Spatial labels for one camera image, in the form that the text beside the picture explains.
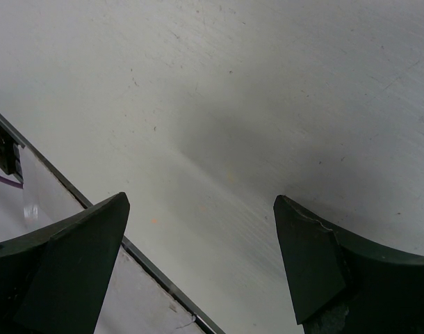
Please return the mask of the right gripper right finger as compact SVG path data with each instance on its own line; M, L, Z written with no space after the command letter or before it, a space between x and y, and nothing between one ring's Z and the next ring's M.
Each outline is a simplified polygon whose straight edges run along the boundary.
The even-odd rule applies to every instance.
M286 196L273 209L305 333L424 333L424 256L361 237Z

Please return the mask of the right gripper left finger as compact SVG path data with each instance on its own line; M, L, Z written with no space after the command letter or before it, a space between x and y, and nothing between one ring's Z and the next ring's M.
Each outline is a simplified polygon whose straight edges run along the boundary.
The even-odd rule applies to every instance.
M0 242L0 333L94 333L129 210L121 192Z

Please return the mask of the aluminium frame rail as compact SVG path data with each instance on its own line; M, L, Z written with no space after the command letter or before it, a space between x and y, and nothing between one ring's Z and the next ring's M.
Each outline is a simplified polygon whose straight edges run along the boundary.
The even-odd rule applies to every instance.
M0 333L219 333L125 237L130 204L92 204L0 114Z

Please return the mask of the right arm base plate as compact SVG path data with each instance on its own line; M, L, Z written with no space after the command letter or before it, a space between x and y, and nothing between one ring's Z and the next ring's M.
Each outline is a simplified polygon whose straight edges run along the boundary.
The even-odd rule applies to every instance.
M0 169L6 174L23 182L20 164L19 144L0 124Z

